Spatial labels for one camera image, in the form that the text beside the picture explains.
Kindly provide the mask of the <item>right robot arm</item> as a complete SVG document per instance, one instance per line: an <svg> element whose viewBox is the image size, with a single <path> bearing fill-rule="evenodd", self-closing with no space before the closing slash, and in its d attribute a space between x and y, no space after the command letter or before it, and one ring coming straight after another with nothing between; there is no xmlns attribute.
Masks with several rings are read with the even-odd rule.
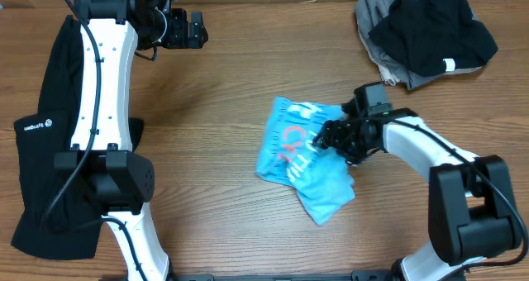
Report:
<svg viewBox="0 0 529 281"><path fill-rule="evenodd" d="M341 106L342 120L326 121L316 146L333 148L357 165L383 151L428 183L429 241L390 269L355 270L354 280L463 280L478 267L506 267L528 253L506 162L480 157L439 136L408 108L393 108L382 83L368 83Z"/></svg>

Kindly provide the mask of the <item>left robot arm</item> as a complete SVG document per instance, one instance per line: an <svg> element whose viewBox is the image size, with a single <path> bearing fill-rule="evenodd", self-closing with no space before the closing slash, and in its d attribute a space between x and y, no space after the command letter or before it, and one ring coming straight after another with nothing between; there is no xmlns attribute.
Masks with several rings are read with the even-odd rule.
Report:
<svg viewBox="0 0 529 281"><path fill-rule="evenodd" d="M174 279L150 211L155 170L133 150L129 124L131 66L147 50L200 49L208 33L199 11L174 0L67 0L80 22L83 79L79 115L69 149L54 167L65 177L49 204L78 189L94 210L93 225L108 225L130 280Z"/></svg>

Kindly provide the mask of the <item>light blue printed t-shirt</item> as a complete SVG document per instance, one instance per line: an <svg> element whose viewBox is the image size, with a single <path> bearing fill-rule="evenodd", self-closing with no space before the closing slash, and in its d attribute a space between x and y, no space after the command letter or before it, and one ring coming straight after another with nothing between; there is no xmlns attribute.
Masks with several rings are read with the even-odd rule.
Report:
<svg viewBox="0 0 529 281"><path fill-rule="evenodd" d="M276 97L257 159L256 174L295 188L305 211L319 226L355 199L355 181L344 159L333 148L313 144L325 121L343 117L337 105Z"/></svg>

